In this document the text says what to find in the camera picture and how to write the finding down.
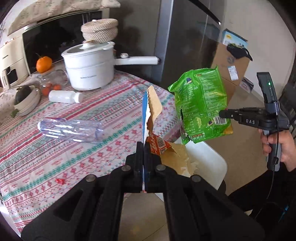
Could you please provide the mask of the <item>person right hand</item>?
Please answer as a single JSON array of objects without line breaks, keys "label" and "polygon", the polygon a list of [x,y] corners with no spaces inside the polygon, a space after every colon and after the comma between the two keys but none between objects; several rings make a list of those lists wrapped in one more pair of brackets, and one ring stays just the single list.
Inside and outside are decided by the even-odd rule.
[{"label": "person right hand", "polygon": [[285,164],[289,172],[293,171],[296,167],[296,148],[295,141],[292,137],[292,134],[289,131],[274,133],[272,135],[266,136],[263,133],[263,130],[258,129],[260,133],[260,139],[262,143],[262,149],[265,156],[271,152],[271,144],[278,143],[281,144],[281,159],[280,161]]}]

